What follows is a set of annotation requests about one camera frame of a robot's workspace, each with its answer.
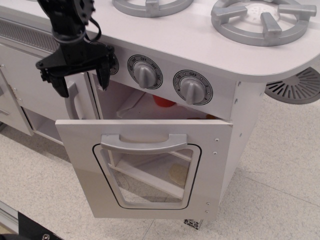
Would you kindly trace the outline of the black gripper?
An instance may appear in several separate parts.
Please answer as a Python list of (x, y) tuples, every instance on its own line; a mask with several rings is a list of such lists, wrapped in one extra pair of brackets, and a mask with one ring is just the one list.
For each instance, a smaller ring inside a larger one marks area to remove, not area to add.
[(52, 84), (63, 98), (69, 97), (65, 76), (96, 70), (99, 85), (105, 91), (110, 81), (109, 55), (115, 49), (111, 45), (98, 42), (102, 36), (100, 26), (96, 23), (98, 33), (89, 39), (84, 24), (54, 23), (52, 36), (59, 43), (58, 49), (48, 57), (38, 61), (43, 81)]

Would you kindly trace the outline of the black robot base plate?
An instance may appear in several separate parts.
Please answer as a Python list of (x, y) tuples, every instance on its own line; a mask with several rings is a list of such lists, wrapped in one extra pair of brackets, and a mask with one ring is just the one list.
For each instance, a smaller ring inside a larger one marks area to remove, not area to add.
[(0, 202), (0, 226), (9, 233), (1, 233), (1, 240), (62, 240), (60, 236), (26, 215)]

